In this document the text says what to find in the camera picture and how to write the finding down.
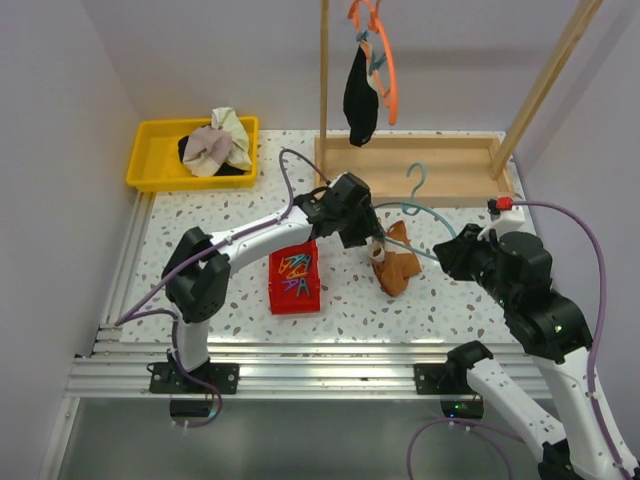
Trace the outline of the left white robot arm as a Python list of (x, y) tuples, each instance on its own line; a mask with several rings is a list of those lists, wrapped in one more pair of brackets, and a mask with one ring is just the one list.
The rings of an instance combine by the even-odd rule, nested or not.
[(176, 318), (166, 361), (147, 367), (151, 393), (233, 393), (236, 365), (211, 363), (207, 348), (210, 321), (225, 304), (230, 279), (279, 250), (333, 234), (344, 248), (364, 246), (383, 234), (369, 186), (352, 173), (241, 228), (187, 231), (162, 273)]

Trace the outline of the brown orange underwear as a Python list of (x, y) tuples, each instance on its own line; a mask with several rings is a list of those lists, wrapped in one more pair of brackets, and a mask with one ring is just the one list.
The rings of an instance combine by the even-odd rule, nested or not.
[[(405, 222), (400, 220), (392, 224), (386, 231), (386, 236), (411, 247)], [(391, 297), (397, 297), (408, 287), (409, 281), (422, 272), (420, 262), (416, 254), (402, 253), (400, 248), (390, 243), (385, 243), (385, 248), (376, 251), (377, 257), (373, 257), (372, 250), (367, 246), (374, 274), (378, 279), (382, 290)]]

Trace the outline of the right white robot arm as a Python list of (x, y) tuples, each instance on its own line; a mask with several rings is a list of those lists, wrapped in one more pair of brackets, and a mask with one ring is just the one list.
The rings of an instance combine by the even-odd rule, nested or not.
[(549, 414), (479, 341), (447, 354), (444, 378), (457, 392), (494, 405), (529, 448), (543, 479), (636, 479), (639, 461), (622, 438), (596, 372), (595, 341), (580, 308), (552, 287), (552, 256), (536, 236), (497, 235), (468, 224), (435, 245), (445, 274), (477, 283), (502, 308), (505, 324), (551, 393)]

